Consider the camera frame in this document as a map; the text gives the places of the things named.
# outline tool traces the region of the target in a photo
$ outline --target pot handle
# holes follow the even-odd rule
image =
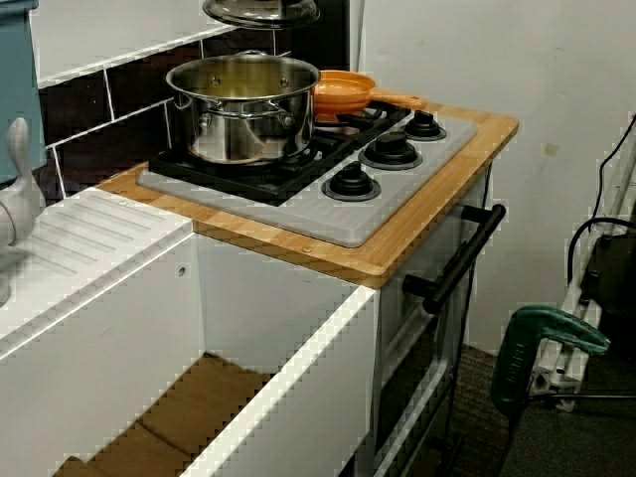
[[[274,117],[278,116],[280,123],[285,127],[289,128],[294,125],[293,116],[287,112],[280,104],[270,100],[267,101],[266,104],[271,107],[270,111],[263,112],[233,112],[233,111],[225,111],[223,110],[223,103],[218,102],[214,104],[210,109],[208,109],[209,114],[213,114],[220,117],[226,117],[228,119],[262,119],[264,117]]]
[[[175,104],[175,107],[179,109],[180,111],[183,111],[184,109],[188,109],[190,106],[192,106],[192,98],[182,93],[179,93],[178,96],[175,96],[172,102]]]

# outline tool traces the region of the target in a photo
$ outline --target cardboard box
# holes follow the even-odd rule
[[[69,459],[60,467],[53,477],[110,477],[103,472],[94,469],[76,457]]]
[[[194,459],[268,380],[204,355],[138,421]]]
[[[183,473],[191,461],[189,455],[135,423],[88,465],[112,477],[175,477]]]

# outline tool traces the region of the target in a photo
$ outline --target white wall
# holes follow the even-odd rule
[[[40,87],[230,30],[204,0],[43,0],[31,13]]]
[[[598,162],[636,110],[635,18],[629,0],[367,0],[361,71],[521,121],[493,172],[509,216],[479,261],[477,348],[496,352],[524,304],[563,299],[565,248],[591,214]]]

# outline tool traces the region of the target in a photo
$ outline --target toy stove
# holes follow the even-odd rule
[[[203,161],[185,148],[149,161],[137,183],[346,247],[359,246],[476,134],[472,122],[373,102],[320,122],[294,157]]]

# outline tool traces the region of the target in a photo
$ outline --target tile backsplash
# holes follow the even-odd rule
[[[231,30],[41,89],[47,164],[34,176],[47,205],[169,147],[167,111],[172,91],[165,76],[170,70],[200,58],[245,50],[285,54],[288,36],[275,35]]]

